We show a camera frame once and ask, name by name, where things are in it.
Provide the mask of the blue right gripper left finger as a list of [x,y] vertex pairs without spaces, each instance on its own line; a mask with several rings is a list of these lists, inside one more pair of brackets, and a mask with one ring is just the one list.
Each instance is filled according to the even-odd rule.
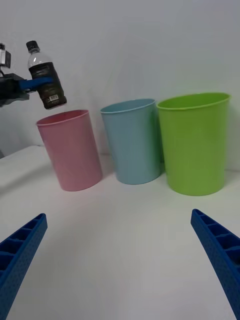
[[0,243],[0,319],[7,318],[47,228],[41,213]]

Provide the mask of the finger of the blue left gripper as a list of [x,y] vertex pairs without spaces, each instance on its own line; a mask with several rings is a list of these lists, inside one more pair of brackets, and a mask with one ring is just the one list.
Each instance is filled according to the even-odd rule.
[[54,79],[48,76],[37,77],[34,79],[20,79],[18,81],[18,88],[21,94],[27,94],[30,92],[35,92],[38,90],[38,88],[47,84],[52,84],[53,82]]

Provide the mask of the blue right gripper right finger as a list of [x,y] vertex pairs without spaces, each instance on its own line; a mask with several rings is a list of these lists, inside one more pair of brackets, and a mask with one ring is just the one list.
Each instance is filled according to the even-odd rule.
[[235,318],[240,319],[240,238],[198,209],[190,224],[218,277]]

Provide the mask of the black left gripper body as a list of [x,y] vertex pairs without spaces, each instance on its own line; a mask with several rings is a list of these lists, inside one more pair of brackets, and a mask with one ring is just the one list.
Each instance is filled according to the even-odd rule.
[[28,101],[30,95],[20,88],[19,81],[24,78],[15,73],[0,73],[0,106],[4,107],[16,101]]

